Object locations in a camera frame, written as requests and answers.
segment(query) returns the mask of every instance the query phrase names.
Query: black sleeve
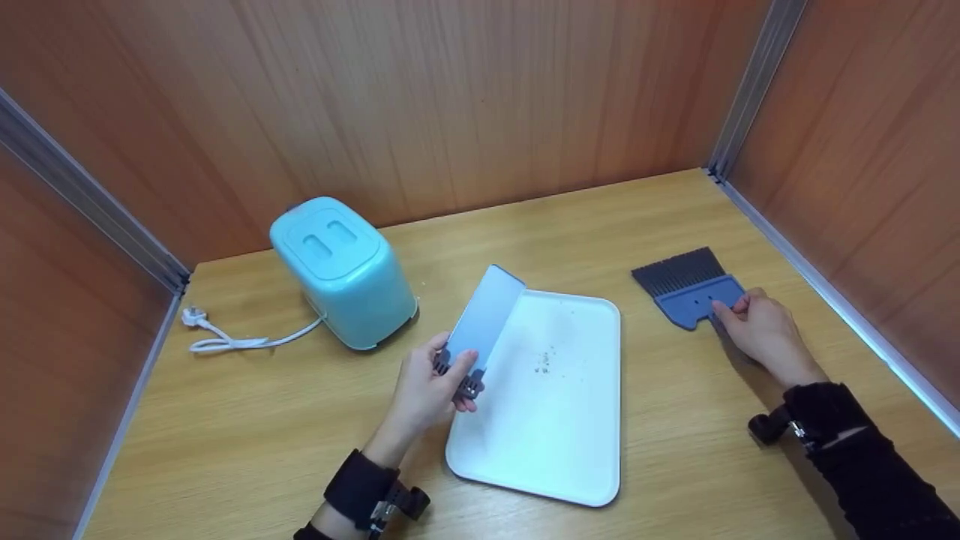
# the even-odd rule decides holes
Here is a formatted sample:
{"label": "black sleeve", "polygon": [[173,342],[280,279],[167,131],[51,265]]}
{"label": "black sleeve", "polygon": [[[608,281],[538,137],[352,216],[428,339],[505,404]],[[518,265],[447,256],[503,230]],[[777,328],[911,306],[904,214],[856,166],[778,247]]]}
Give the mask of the black sleeve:
{"label": "black sleeve", "polygon": [[957,517],[875,427],[807,458],[861,539],[960,539]]}
{"label": "black sleeve", "polygon": [[318,531],[312,523],[307,522],[302,529],[294,533],[294,540],[333,540],[333,538]]}

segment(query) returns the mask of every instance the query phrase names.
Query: white power cord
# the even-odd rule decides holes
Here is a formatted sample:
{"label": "white power cord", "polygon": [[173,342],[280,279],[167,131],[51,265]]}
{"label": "white power cord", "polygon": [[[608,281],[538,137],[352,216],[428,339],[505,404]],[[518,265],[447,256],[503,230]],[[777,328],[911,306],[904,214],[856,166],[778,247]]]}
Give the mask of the white power cord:
{"label": "white power cord", "polygon": [[183,314],[180,316],[180,320],[183,321],[184,325],[190,328],[199,327],[208,331],[212,331],[220,336],[211,337],[209,339],[201,339],[200,341],[194,343],[190,346],[191,353],[214,353],[218,351],[231,351],[234,349],[270,349],[272,347],[279,347],[284,343],[290,343],[294,339],[297,339],[309,331],[312,331],[324,321],[323,317],[320,317],[316,321],[307,325],[303,330],[295,331],[286,337],[271,341],[269,337],[233,339],[224,331],[213,326],[210,321],[206,320],[206,312],[198,307],[186,307],[183,310]]}

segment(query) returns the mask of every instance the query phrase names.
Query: table surface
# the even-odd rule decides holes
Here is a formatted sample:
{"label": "table surface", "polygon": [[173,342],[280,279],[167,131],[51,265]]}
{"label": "table surface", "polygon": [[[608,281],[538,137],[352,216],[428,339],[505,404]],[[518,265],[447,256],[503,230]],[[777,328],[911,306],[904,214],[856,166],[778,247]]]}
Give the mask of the table surface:
{"label": "table surface", "polygon": [[[671,325],[630,269],[710,246],[744,286],[794,313],[901,454],[954,509],[957,440],[700,170],[596,187],[383,230],[420,298],[418,320],[373,353],[325,328],[273,351],[195,357],[205,332],[170,331],[86,530],[87,539],[290,538],[393,392],[404,354],[449,329],[497,263],[531,288],[606,298],[622,314],[622,480],[579,507],[457,479],[448,423],[408,454],[402,478],[433,499],[409,538],[823,538],[832,508],[801,459],[745,430],[762,375],[732,369],[703,323]],[[184,298],[233,336],[282,336],[313,320],[273,252],[201,264]],[[810,492],[818,494],[816,498]]]}

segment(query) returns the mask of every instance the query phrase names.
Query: teal toaster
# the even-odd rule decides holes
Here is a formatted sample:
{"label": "teal toaster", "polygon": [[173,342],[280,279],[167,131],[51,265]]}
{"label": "teal toaster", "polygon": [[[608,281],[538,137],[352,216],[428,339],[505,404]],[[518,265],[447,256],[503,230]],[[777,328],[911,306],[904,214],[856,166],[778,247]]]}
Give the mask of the teal toaster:
{"label": "teal toaster", "polygon": [[284,213],[270,241],[310,305],[351,349],[376,347],[417,314],[387,239],[336,199],[318,197]]}

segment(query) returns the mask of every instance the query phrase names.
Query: plastic tray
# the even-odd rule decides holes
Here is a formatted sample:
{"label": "plastic tray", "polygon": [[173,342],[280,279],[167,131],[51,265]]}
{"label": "plastic tray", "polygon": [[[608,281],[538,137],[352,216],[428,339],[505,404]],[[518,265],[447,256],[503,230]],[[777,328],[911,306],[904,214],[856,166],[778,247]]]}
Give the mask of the plastic tray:
{"label": "plastic tray", "polygon": [[588,506],[620,488],[620,312],[528,290],[496,343],[477,412],[457,414],[458,477]]}

